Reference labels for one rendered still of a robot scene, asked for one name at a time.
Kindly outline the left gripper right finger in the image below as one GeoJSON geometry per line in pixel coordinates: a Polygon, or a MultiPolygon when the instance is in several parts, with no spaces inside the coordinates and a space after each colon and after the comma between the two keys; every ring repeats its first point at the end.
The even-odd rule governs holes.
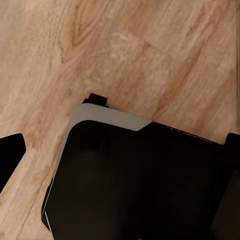
{"type": "Polygon", "coordinates": [[[228,133],[225,141],[224,151],[240,173],[240,135],[228,133]]]}

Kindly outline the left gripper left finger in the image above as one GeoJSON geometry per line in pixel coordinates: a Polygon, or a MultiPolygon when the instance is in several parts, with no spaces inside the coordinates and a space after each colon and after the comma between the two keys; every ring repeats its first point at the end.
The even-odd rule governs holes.
{"type": "Polygon", "coordinates": [[[0,193],[26,152],[21,133],[0,138],[0,193]]]}

